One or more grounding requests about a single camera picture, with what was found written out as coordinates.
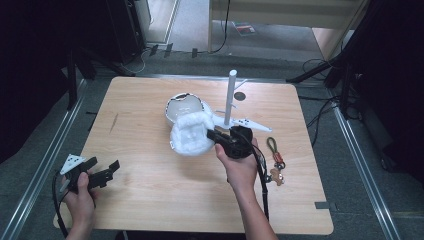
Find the black handheld device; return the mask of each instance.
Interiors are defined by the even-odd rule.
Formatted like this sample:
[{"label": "black handheld device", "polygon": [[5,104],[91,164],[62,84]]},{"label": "black handheld device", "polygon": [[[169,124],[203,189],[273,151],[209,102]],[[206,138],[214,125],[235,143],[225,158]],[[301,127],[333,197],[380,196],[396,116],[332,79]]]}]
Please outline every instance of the black handheld device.
[{"label": "black handheld device", "polygon": [[[97,164],[97,158],[92,157],[86,162],[83,162],[73,168],[71,171],[69,171],[65,176],[67,179],[70,180],[68,184],[68,189],[70,191],[73,191],[75,193],[78,193],[78,177],[82,172],[87,172],[88,169],[93,167]],[[89,175],[89,183],[88,183],[88,190],[95,188],[95,187],[106,187],[106,183],[113,179],[113,173],[118,170],[120,167],[119,161],[116,160],[114,163],[109,165],[108,169],[105,169],[103,171],[90,174]]]},{"label": "black handheld device", "polygon": [[252,154],[252,129],[243,126],[230,128],[230,135],[218,130],[208,130],[207,137],[219,143],[228,157],[233,159],[245,158]]}]

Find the small tag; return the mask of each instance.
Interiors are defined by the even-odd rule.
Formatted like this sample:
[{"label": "small tag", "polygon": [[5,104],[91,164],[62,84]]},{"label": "small tag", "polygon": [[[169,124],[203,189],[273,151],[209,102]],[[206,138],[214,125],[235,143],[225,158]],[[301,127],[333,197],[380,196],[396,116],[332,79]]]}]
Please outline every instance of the small tag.
[{"label": "small tag", "polygon": [[315,208],[316,209],[329,209],[331,211],[338,211],[335,203],[329,203],[329,202],[315,202]]},{"label": "small tag", "polygon": [[281,186],[284,183],[284,177],[280,170],[273,168],[269,172],[271,173],[271,179],[277,183],[277,186]]},{"label": "small tag", "polygon": [[63,164],[62,169],[60,170],[60,174],[64,175],[65,173],[71,171],[74,167],[80,165],[84,161],[85,161],[85,157],[69,154],[68,158]]}]

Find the wooden table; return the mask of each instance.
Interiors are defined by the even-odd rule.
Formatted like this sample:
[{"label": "wooden table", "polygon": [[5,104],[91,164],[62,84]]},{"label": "wooden table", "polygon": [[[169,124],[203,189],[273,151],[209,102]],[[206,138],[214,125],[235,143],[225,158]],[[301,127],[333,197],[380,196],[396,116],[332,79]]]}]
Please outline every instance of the wooden table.
[{"label": "wooden table", "polygon": [[[164,111],[170,97],[190,92],[213,110],[225,109],[226,81],[117,77],[112,80],[82,156],[96,156],[94,172],[116,159],[121,168],[99,189],[97,229],[181,232],[244,232],[239,208],[225,169],[214,149],[199,157],[183,157],[169,145],[171,128]],[[333,224],[325,202],[314,154],[296,89],[288,84],[245,83],[237,91],[246,99],[234,103],[232,117],[273,128],[253,130],[273,167],[266,138],[276,139],[287,163],[285,184],[268,184],[270,223],[276,233],[330,234]],[[262,205],[257,178],[255,191]],[[70,214],[62,205],[65,225]]]}]

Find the white tag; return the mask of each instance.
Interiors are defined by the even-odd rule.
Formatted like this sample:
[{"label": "white tag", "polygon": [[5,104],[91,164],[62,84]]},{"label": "white tag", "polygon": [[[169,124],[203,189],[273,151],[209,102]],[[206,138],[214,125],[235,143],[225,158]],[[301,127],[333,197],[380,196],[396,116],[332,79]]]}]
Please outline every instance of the white tag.
[{"label": "white tag", "polygon": [[64,175],[65,173],[71,171],[72,169],[74,169],[74,167],[80,165],[84,161],[85,157],[69,154],[68,158],[65,161],[65,164],[63,164],[62,170],[60,170],[60,174]]}]

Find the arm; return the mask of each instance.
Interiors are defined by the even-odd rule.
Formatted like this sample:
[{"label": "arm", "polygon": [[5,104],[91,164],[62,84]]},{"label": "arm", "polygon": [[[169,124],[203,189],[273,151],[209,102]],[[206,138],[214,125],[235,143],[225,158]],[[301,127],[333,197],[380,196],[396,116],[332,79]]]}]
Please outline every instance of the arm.
[{"label": "arm", "polygon": [[256,200],[253,185],[257,174],[255,157],[250,155],[245,159],[231,159],[221,145],[215,145],[217,158],[222,162],[227,172],[228,182],[234,190],[243,220],[246,239],[278,239],[262,212]]},{"label": "arm", "polygon": [[87,173],[81,173],[78,178],[78,194],[69,192],[64,199],[72,216],[72,229],[68,234],[70,239],[89,239],[94,226],[94,202],[87,190]]}]

